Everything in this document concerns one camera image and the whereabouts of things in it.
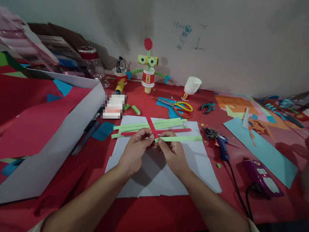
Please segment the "power cord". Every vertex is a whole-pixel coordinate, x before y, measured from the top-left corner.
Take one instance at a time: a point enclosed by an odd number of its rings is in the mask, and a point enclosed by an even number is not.
[[[243,207],[243,209],[244,209],[244,211],[245,211],[247,217],[250,218],[250,219],[253,221],[253,216],[252,216],[252,212],[251,212],[250,205],[249,205],[249,199],[248,199],[249,190],[247,189],[248,193],[247,193],[247,191],[246,191],[246,200],[247,200],[247,205],[248,205],[248,208],[249,208],[249,212],[250,212],[250,213],[248,213],[248,210],[247,210],[247,208],[246,208],[246,205],[245,205],[245,203],[244,203],[244,201],[242,200],[242,197],[241,197],[241,195],[240,195],[240,192],[239,192],[239,189],[238,189],[238,185],[237,185],[237,182],[236,182],[236,179],[235,179],[235,175],[234,175],[234,172],[233,172],[233,169],[232,169],[232,165],[231,165],[231,163],[230,163],[228,160],[225,160],[225,161],[228,163],[228,165],[229,165],[229,167],[230,167],[230,169],[231,169],[231,173],[232,173],[232,176],[233,176],[233,181],[234,181],[234,184],[235,184],[235,187],[236,187],[236,192],[237,192],[238,198],[239,198],[239,200],[240,200],[240,203],[241,203],[241,205],[242,205],[242,207]]]

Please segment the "yellow scissors handle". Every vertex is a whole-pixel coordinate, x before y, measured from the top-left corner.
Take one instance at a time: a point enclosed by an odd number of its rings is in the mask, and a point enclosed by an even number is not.
[[[184,104],[184,105],[187,105],[187,106],[189,106],[189,108],[190,109],[188,109],[188,108],[185,108],[185,107],[183,107],[183,106],[181,106],[180,104]],[[186,110],[186,111],[189,111],[189,112],[192,112],[193,111],[193,108],[192,108],[192,106],[191,105],[189,105],[188,103],[186,103],[186,102],[183,102],[183,101],[179,101],[179,102],[175,102],[175,105],[176,106],[179,106],[180,108],[182,108],[183,110]]]

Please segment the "bottle cap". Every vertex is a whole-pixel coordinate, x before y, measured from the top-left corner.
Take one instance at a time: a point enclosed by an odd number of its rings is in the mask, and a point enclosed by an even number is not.
[[[77,50],[84,60],[96,60],[99,58],[97,50],[94,47],[80,47]]]

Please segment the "robot eye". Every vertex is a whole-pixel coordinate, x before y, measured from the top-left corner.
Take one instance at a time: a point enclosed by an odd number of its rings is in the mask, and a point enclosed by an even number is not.
[[[139,62],[140,64],[145,64],[145,63],[146,63],[146,60],[147,60],[146,56],[143,56],[143,55],[139,55],[139,56],[138,56],[138,62]]]
[[[153,57],[150,57],[149,58],[149,61],[148,61],[148,64],[150,65],[150,66],[155,66],[155,58],[153,58]]]

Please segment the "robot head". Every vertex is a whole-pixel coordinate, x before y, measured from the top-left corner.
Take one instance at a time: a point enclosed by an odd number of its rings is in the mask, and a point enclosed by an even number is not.
[[[158,57],[150,56],[150,50],[152,48],[152,41],[151,41],[151,39],[146,38],[144,40],[144,45],[145,45],[145,48],[147,50],[147,56],[139,55],[138,56],[138,63],[139,64],[145,64],[145,65],[148,65],[148,66],[151,66],[151,67],[158,66],[159,58]]]

